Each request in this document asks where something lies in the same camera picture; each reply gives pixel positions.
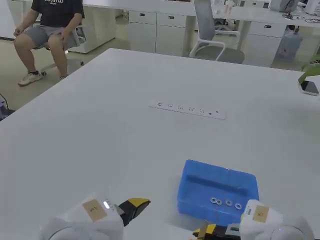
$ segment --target blue container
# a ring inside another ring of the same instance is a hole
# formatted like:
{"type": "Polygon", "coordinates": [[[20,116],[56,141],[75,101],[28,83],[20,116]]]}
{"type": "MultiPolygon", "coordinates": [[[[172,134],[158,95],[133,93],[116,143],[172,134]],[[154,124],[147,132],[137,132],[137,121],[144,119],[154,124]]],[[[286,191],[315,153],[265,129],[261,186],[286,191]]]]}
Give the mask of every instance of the blue container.
{"type": "Polygon", "coordinates": [[[250,199],[259,200],[254,175],[194,160],[185,162],[177,196],[180,213],[227,226],[240,223],[250,199]],[[222,205],[211,203],[212,197],[222,200],[222,205]],[[227,206],[226,200],[233,205],[227,206]],[[235,208],[236,203],[242,205],[241,210],[235,208]]]}

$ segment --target gray shorts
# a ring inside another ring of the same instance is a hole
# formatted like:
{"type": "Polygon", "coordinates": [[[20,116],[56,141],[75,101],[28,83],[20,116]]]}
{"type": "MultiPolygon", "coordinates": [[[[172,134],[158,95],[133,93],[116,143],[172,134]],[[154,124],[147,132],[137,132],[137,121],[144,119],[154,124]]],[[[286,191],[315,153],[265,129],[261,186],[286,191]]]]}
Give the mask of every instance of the gray shorts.
{"type": "MultiPolygon", "coordinates": [[[[24,33],[27,34],[33,41],[34,47],[45,47],[44,44],[48,42],[51,35],[60,35],[64,30],[63,27],[51,27],[44,25],[36,25],[33,27],[27,28],[24,33]]],[[[76,47],[77,43],[74,38],[74,35],[70,33],[68,42],[64,44],[64,49],[70,49],[76,47]]]]}

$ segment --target table surface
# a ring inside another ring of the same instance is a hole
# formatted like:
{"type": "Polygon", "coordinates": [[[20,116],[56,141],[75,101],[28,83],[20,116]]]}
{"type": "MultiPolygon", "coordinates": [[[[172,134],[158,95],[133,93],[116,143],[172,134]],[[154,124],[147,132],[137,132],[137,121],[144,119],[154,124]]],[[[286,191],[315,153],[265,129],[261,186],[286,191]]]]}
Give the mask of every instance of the table surface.
{"type": "MultiPolygon", "coordinates": [[[[164,0],[83,0],[83,4],[88,7],[124,9],[141,12],[157,12],[164,14],[176,14],[195,16],[195,6],[190,2],[164,1],[164,0]]],[[[306,22],[305,19],[289,20],[284,18],[283,13],[271,11],[266,8],[240,7],[232,8],[230,14],[214,14],[217,19],[233,19],[242,21],[252,21],[270,24],[287,24],[302,27],[320,28],[320,23],[306,22]]],[[[300,13],[306,19],[319,19],[319,17],[300,13]]]]}
{"type": "Polygon", "coordinates": [[[34,240],[41,223],[98,192],[151,200],[125,240],[188,240],[201,223],[176,207],[188,159],[254,174],[261,201],[306,217],[320,237],[320,100],[300,93],[300,75],[107,50],[0,123],[0,239],[34,240]]]}

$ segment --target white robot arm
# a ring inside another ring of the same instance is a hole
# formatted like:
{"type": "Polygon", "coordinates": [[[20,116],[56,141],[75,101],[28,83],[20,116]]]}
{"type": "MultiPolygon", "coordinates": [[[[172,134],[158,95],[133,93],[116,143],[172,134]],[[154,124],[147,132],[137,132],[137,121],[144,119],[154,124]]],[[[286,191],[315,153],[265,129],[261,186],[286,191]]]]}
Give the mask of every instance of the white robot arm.
{"type": "Polygon", "coordinates": [[[124,227],[150,201],[131,198],[119,206],[93,195],[40,229],[39,240],[123,240],[124,227]]]}
{"type": "Polygon", "coordinates": [[[315,240],[307,221],[283,215],[257,200],[249,200],[240,223],[206,224],[193,232],[198,240],[315,240]]]}
{"type": "Polygon", "coordinates": [[[315,240],[307,221],[249,200],[239,226],[241,240],[315,240]]]}

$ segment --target gray office chair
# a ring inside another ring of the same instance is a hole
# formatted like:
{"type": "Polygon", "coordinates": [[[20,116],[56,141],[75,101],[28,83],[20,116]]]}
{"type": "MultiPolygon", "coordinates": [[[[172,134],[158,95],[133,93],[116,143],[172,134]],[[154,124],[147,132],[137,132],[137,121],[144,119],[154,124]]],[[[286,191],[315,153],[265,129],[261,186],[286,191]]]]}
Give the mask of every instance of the gray office chair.
{"type": "Polygon", "coordinates": [[[245,60],[242,51],[227,48],[224,42],[213,40],[215,34],[219,34],[235,35],[236,40],[239,41],[240,33],[215,29],[211,0],[194,0],[194,7],[198,24],[198,39],[190,52],[190,58],[241,64],[245,60]]]}
{"type": "MultiPolygon", "coordinates": [[[[72,31],[72,35],[73,38],[70,39],[72,41],[72,44],[70,44],[70,48],[75,48],[75,47],[79,47],[81,44],[84,44],[86,42],[86,35],[84,32],[84,26],[83,25],[79,25],[75,30],[72,31]]],[[[45,43],[44,45],[40,46],[40,47],[36,47],[34,49],[43,49],[46,48],[47,50],[50,50],[48,43],[45,43]]],[[[68,66],[75,66],[78,65],[79,67],[85,65],[85,62],[82,59],[77,59],[77,58],[68,58],[67,59],[67,64],[68,66]]],[[[47,75],[47,71],[53,68],[56,68],[56,64],[50,64],[49,66],[44,67],[43,69],[41,69],[41,74],[43,76],[47,75]]]]}

